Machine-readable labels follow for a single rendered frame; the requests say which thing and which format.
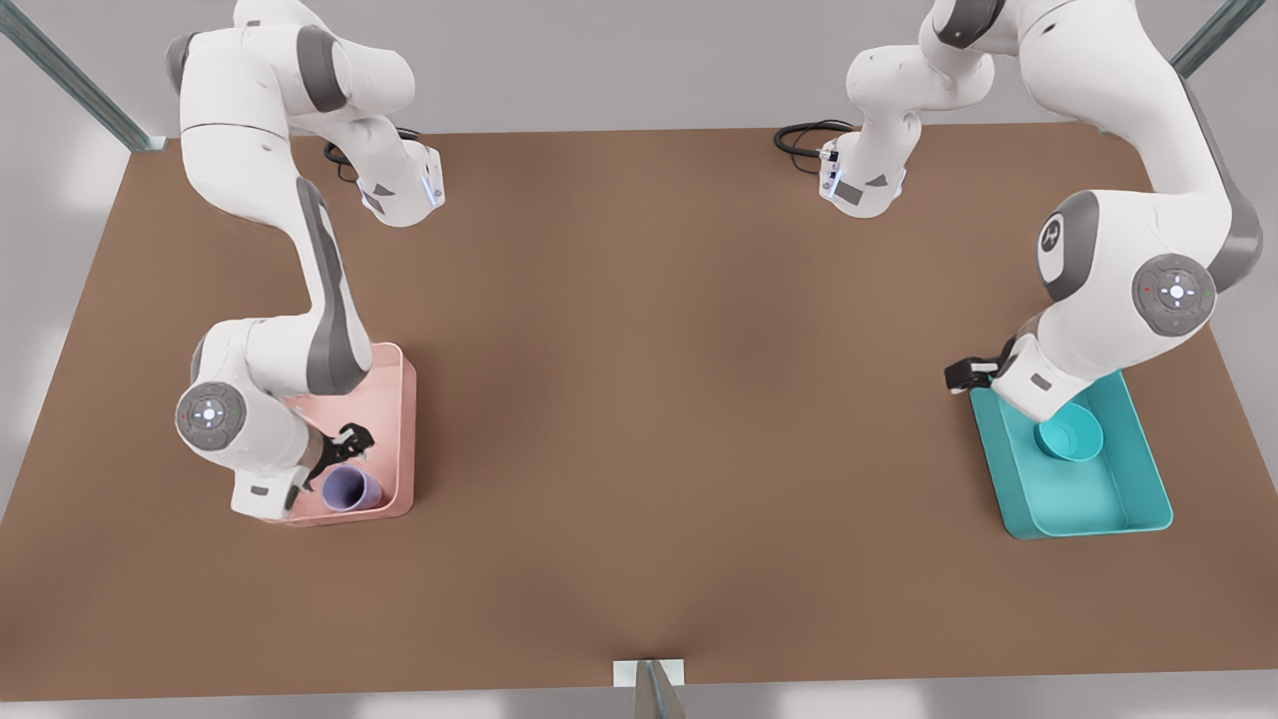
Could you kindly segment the purple cup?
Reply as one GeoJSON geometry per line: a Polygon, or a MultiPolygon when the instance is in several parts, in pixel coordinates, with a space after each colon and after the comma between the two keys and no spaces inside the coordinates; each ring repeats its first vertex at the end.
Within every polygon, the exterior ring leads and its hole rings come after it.
{"type": "Polygon", "coordinates": [[[380,483],[366,470],[350,464],[337,465],[330,470],[320,488],[320,499],[323,501],[325,508],[332,511],[372,510],[382,497],[380,483]]]}

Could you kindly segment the teal bowl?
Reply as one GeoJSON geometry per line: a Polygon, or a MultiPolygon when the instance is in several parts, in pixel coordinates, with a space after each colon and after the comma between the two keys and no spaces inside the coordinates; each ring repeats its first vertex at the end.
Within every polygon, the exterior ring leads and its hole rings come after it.
{"type": "Polygon", "coordinates": [[[1080,404],[1065,405],[1053,418],[1033,430],[1036,450],[1065,461],[1090,461],[1104,446],[1098,418],[1080,404]]]}

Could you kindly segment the pink box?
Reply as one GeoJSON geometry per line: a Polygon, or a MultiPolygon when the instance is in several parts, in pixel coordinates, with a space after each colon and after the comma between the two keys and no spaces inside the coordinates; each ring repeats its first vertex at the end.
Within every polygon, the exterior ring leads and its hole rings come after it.
{"type": "Polygon", "coordinates": [[[298,395],[285,397],[284,405],[300,415],[325,435],[337,435],[348,423],[371,430],[374,446],[366,455],[348,464],[369,474],[378,483],[380,503],[366,510],[328,510],[322,501],[322,487],[331,469],[314,479],[314,490],[294,501],[288,518],[279,526],[308,527],[328,524],[351,524],[360,520],[394,518],[412,510],[414,494],[417,372],[392,344],[371,345],[371,370],[366,379],[343,396],[298,395]]]}

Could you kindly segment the teal box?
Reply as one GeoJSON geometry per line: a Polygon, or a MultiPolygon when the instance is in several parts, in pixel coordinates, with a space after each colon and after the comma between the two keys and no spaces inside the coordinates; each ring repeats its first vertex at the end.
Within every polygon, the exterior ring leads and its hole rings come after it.
{"type": "Polygon", "coordinates": [[[1098,451],[1072,461],[1045,453],[1036,423],[990,388],[970,392],[973,418],[1003,526],[1019,540],[1162,531],[1173,522],[1159,469],[1121,372],[1072,405],[1097,420],[1098,451]]]}

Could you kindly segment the silver frame post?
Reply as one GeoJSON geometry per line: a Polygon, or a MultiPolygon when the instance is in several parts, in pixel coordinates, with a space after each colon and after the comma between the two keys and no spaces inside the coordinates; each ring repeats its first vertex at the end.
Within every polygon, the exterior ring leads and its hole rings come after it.
{"type": "Polygon", "coordinates": [[[132,152],[160,152],[167,138],[148,135],[13,0],[0,0],[4,34],[65,95],[132,152]]]}
{"type": "Polygon", "coordinates": [[[682,659],[617,660],[613,687],[634,690],[634,719],[688,719],[676,688],[685,686],[682,659]]]}
{"type": "Polygon", "coordinates": [[[1169,59],[1178,77],[1187,79],[1247,22],[1268,0],[1224,0],[1223,4],[1169,59]]]}

